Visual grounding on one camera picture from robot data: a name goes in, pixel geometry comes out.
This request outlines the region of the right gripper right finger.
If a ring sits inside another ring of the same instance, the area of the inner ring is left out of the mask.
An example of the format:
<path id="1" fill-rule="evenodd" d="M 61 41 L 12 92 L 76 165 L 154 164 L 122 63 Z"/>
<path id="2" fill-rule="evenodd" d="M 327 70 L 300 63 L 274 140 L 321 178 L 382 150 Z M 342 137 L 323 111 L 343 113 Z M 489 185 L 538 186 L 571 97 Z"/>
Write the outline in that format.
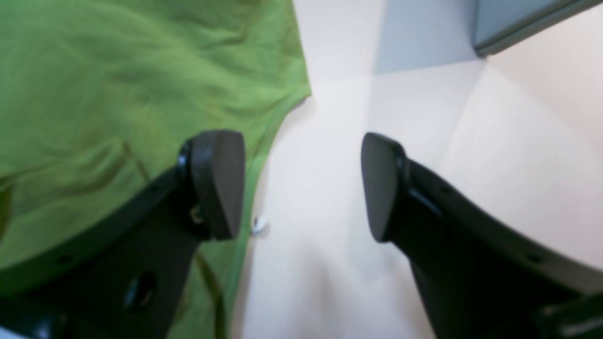
<path id="1" fill-rule="evenodd" d="M 366 133 L 373 238 L 407 257 L 439 339 L 600 339 L 603 275 L 517 233 L 451 184 Z"/>

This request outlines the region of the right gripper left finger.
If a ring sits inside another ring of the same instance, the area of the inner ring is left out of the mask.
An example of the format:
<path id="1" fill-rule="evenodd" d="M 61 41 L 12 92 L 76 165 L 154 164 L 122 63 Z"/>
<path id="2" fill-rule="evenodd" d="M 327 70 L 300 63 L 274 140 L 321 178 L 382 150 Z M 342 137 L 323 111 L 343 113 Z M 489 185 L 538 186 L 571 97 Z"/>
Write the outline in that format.
<path id="1" fill-rule="evenodd" d="M 105 219 L 1 272 L 1 330 L 18 339 L 164 339 L 205 241 L 241 228 L 245 142 L 188 139 L 177 163 Z"/>

